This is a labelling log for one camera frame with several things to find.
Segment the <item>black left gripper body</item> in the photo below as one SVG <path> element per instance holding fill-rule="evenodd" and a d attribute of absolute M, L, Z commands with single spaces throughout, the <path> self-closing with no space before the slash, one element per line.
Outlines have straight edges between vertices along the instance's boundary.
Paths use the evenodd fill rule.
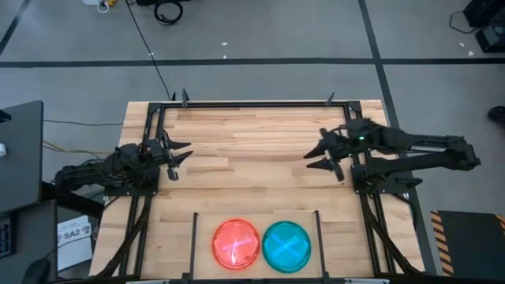
<path fill-rule="evenodd" d="M 163 132 L 156 138 L 148 141 L 149 157 L 151 166 L 167 165 L 169 168 L 174 167 L 173 155 L 170 148 L 170 138 L 167 132 Z"/>

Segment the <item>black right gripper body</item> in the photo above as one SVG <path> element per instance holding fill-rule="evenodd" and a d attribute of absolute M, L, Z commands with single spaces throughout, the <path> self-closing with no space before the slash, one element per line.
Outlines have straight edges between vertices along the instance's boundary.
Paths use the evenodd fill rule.
<path fill-rule="evenodd" d="M 328 156 L 333 160 L 341 160 L 365 152 L 365 135 L 362 133 L 364 127 L 365 120 L 351 120 L 334 129 L 322 128 L 322 138 L 331 137 L 336 140 L 336 145 L 326 151 Z"/>

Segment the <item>white sheet marked SA2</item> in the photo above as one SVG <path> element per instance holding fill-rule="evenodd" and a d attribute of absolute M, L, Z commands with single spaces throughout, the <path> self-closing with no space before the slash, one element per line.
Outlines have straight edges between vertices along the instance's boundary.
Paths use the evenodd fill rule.
<path fill-rule="evenodd" d="M 92 258 L 92 225 L 88 216 L 60 222 L 58 236 L 58 271 Z"/>

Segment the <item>dark grey desk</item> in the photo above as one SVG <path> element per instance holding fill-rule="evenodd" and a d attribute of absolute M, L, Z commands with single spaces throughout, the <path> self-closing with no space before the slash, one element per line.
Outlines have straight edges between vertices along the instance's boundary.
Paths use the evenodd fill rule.
<path fill-rule="evenodd" d="M 0 122 L 0 212 L 14 211 L 41 200 L 43 102 L 4 109 L 11 116 Z"/>

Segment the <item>person's shoe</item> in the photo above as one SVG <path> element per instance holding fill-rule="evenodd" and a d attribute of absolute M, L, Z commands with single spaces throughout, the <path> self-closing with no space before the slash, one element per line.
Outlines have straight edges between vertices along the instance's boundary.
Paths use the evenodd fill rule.
<path fill-rule="evenodd" d="M 488 111 L 487 117 L 493 122 L 505 125 L 505 106 L 494 106 Z"/>

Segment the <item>dark grey cabinet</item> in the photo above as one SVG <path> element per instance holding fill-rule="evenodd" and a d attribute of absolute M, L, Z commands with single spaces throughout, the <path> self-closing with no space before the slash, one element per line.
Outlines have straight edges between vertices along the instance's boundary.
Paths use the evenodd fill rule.
<path fill-rule="evenodd" d="M 29 266 L 40 259 L 50 263 L 47 280 L 58 273 L 57 206 L 48 200 L 19 210 L 15 214 L 15 252 L 0 258 L 0 284 L 21 284 Z"/>

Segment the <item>black platform with hazard stripes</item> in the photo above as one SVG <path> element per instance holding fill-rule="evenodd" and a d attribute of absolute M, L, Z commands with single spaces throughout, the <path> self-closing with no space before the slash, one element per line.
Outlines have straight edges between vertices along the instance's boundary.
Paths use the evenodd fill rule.
<path fill-rule="evenodd" d="M 505 217 L 431 211 L 443 275 L 505 281 Z"/>

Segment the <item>dark rounded object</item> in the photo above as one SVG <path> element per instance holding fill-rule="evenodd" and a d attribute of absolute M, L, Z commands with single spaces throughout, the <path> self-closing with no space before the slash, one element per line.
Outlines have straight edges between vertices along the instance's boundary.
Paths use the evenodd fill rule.
<path fill-rule="evenodd" d="M 21 284 L 44 284 L 49 276 L 51 262 L 45 258 L 32 262 L 24 276 Z"/>

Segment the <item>black equipment case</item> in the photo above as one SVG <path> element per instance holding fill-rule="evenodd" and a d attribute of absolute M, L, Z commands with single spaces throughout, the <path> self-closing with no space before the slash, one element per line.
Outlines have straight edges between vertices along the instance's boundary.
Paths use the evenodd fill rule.
<path fill-rule="evenodd" d="M 471 0 L 463 10 L 470 27 L 487 24 L 497 12 L 505 7 L 505 0 Z"/>
<path fill-rule="evenodd" d="M 484 53 L 505 53 L 505 24 L 489 24 L 475 38 Z"/>

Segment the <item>black panel with buttons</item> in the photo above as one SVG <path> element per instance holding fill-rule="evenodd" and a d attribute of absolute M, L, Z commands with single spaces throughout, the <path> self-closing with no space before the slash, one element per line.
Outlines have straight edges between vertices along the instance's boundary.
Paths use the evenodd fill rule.
<path fill-rule="evenodd" d="M 15 228 L 12 215 L 0 215 L 0 259 L 15 253 Z"/>

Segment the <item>black metal table frame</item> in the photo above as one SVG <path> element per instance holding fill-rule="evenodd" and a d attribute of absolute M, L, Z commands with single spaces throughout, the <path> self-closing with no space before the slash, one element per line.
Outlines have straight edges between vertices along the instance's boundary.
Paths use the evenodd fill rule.
<path fill-rule="evenodd" d="M 303 156 L 322 128 L 352 114 L 341 102 L 191 102 L 150 113 L 146 102 L 128 104 L 120 141 L 139 143 L 162 126 L 193 153 L 179 179 L 159 178 L 151 203 L 141 275 L 179 279 L 190 272 L 197 215 L 317 213 L 320 256 L 332 277 L 373 274 L 361 202 L 352 180 L 307 168 Z"/>

